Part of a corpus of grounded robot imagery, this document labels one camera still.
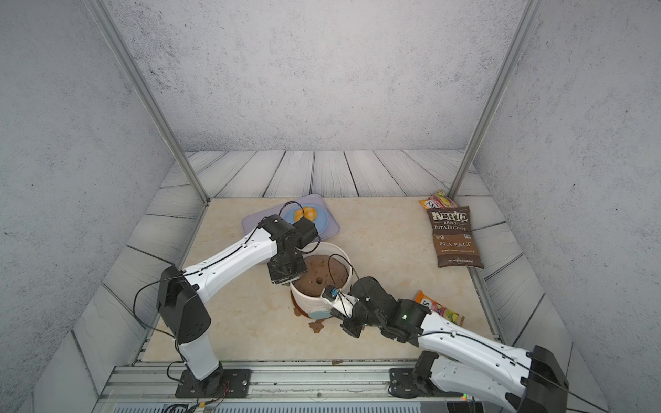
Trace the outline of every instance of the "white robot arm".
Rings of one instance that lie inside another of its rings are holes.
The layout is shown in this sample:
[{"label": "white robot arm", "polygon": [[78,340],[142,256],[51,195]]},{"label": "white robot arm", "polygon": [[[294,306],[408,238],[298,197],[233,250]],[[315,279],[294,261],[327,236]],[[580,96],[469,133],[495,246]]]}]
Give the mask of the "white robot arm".
[{"label": "white robot arm", "polygon": [[[188,382],[196,396],[216,395],[223,375],[209,341],[211,318],[204,303],[269,258],[273,283],[297,280],[307,270],[300,249],[316,237],[314,224],[306,218],[290,225],[272,215],[218,254],[182,271],[173,266],[163,272],[157,308],[186,363],[182,382]],[[371,277],[358,280],[348,295],[328,286],[322,298],[353,337],[360,337],[365,325],[378,326],[385,337],[429,350],[422,353],[413,371],[423,393],[433,395],[439,389],[468,393],[511,412],[564,412],[566,392],[557,390],[568,388],[568,383],[546,349],[530,353],[483,338],[414,301],[395,301]]]},{"label": "white robot arm", "polygon": [[395,301],[372,277],[358,280],[348,295],[328,286],[322,298],[353,337],[360,337],[364,325],[378,326],[388,338],[429,350],[412,372],[422,394],[434,395],[436,389],[467,393],[511,412],[566,409],[569,383],[545,348],[528,352],[484,338],[424,305]]}]

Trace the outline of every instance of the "chip bag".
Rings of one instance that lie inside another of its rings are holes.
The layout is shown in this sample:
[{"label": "chip bag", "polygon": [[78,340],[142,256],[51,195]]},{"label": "chip bag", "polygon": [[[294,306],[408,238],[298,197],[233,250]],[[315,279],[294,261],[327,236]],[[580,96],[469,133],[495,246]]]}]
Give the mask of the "chip bag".
[{"label": "chip bag", "polygon": [[443,190],[438,190],[434,195],[430,196],[426,200],[420,201],[420,205],[424,209],[434,209],[434,208],[458,208],[459,206],[454,203],[453,200],[449,199]]},{"label": "chip bag", "polygon": [[443,307],[439,303],[435,302],[431,298],[427,297],[422,290],[415,297],[415,302],[424,305],[429,308],[431,311],[435,311],[441,315],[444,319],[455,323],[457,326],[461,326],[464,321],[464,316],[455,313],[452,310],[449,310],[447,307]]}]

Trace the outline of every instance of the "concrete wall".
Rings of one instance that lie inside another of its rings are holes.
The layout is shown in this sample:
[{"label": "concrete wall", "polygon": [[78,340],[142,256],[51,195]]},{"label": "concrete wall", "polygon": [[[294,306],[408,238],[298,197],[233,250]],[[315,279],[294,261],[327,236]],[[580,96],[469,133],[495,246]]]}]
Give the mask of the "concrete wall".
[{"label": "concrete wall", "polygon": [[0,411],[12,412],[173,158],[82,1],[1,2],[0,56]]},{"label": "concrete wall", "polygon": [[524,0],[107,0],[187,151],[464,148]]},{"label": "concrete wall", "polygon": [[547,0],[476,161],[615,412],[661,404],[659,22]]}]

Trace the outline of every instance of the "beige tabletop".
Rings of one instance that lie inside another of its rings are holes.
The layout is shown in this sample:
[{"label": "beige tabletop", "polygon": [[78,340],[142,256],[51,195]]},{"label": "beige tabletop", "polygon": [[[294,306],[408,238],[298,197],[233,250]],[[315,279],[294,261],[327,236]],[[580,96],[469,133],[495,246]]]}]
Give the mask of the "beige tabletop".
[{"label": "beige tabletop", "polygon": [[[492,338],[473,282],[465,267],[438,268],[432,229],[419,197],[324,198],[340,233],[324,240],[351,259],[360,277],[376,278],[395,299],[414,299],[422,290],[466,317],[463,326]],[[213,199],[184,266],[196,264],[243,237],[241,220],[281,204],[279,198]],[[383,337],[366,327],[360,338],[342,331],[338,319],[315,334],[297,317],[290,289],[271,284],[259,264],[221,289],[207,304],[210,339],[218,358],[229,360],[414,359],[420,348]],[[160,321],[159,328],[167,329]],[[173,339],[154,333],[143,361],[178,359]]]}]

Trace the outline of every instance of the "gray wooden floor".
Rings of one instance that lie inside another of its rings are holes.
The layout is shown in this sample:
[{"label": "gray wooden floor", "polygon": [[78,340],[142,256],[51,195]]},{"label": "gray wooden floor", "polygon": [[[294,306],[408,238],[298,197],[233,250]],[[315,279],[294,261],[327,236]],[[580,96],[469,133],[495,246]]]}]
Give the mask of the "gray wooden floor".
[{"label": "gray wooden floor", "polygon": [[[461,151],[259,151],[195,152],[188,160],[211,197],[300,197],[318,193],[338,196],[420,196],[447,190],[461,160]],[[502,326],[502,341],[532,350],[550,349],[568,375],[571,389],[605,406],[585,361],[564,323],[544,294],[530,263],[505,217],[474,168],[455,201],[471,207],[473,236],[480,250],[488,294]],[[183,254],[202,203],[175,163],[145,215],[81,320],[72,340],[58,350],[52,371],[66,371],[82,361],[93,379],[92,396],[100,394],[114,366],[127,365],[139,351],[147,331],[130,315],[142,285]],[[156,319],[156,292],[147,288],[136,313]],[[69,348],[76,345],[79,351]],[[596,411],[570,396],[568,407]]]},{"label": "gray wooden floor", "polygon": [[[456,150],[195,152],[188,160],[211,197],[429,196],[448,190]],[[173,165],[162,187],[188,184]],[[459,195],[487,196],[474,168]]]}]

